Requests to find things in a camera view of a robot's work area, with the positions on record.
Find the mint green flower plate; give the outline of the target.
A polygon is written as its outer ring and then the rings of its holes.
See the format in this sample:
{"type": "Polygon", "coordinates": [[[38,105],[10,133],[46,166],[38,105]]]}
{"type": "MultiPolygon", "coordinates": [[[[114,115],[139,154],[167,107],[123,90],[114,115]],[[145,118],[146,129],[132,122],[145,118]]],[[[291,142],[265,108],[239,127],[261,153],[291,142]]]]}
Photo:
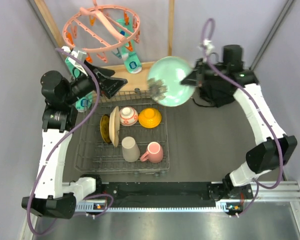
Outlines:
{"type": "Polygon", "coordinates": [[[177,107],[187,102],[196,88],[182,85],[181,81],[192,72],[190,64],[177,56],[167,56],[156,61],[147,74],[150,97],[165,107],[177,107]]]}

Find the white orange patterned bowl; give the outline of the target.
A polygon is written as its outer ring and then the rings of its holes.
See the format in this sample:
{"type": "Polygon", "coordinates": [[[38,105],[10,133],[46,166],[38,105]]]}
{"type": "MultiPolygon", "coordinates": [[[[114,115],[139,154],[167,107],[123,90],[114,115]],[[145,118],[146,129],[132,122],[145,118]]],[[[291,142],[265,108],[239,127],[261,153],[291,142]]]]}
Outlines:
{"type": "Polygon", "coordinates": [[[132,126],[138,121],[138,112],[131,106],[123,107],[119,111],[119,120],[122,126],[132,126]]]}

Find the beige bird plate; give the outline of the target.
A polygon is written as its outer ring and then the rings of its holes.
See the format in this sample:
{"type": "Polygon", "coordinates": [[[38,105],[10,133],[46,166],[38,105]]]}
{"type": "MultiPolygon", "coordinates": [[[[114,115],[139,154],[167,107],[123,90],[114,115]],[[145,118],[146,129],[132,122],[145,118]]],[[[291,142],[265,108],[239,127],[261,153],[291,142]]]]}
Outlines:
{"type": "Polygon", "coordinates": [[[109,117],[109,137],[111,143],[116,148],[119,144],[119,131],[120,131],[120,113],[119,107],[116,106],[109,117]]]}

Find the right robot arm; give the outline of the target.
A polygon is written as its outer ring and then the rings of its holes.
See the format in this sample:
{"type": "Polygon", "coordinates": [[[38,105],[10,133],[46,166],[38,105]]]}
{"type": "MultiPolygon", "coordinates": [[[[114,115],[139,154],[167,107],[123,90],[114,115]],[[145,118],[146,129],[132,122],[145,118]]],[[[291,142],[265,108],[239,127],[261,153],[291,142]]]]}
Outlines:
{"type": "Polygon", "coordinates": [[[223,47],[223,60],[215,64],[206,57],[196,60],[192,71],[181,81],[183,86],[198,87],[208,108],[238,102],[252,129],[256,146],[245,155],[245,162],[222,180],[218,194],[235,198],[251,181],[288,163],[298,141],[279,126],[267,105],[260,82],[250,68],[244,68],[243,48],[237,44],[223,47]]]}

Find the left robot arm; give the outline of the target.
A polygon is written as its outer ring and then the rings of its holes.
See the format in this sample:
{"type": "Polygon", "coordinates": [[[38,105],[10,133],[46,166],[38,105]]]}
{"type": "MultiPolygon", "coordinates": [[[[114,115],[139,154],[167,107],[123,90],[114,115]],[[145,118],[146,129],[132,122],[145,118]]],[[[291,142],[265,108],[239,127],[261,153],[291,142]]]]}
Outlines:
{"type": "Polygon", "coordinates": [[[87,61],[87,68],[97,79],[80,73],[69,82],[56,70],[46,72],[40,79],[41,93],[45,98],[42,116],[42,151],[39,161],[37,186],[33,197],[23,197],[21,206],[38,217],[70,219],[76,204],[86,196],[99,198],[104,191],[96,174],[84,174],[76,182],[63,184],[66,154],[74,129],[78,127],[75,102],[92,91],[100,90],[110,99],[128,83],[115,77],[115,71],[94,66],[87,61]]]}

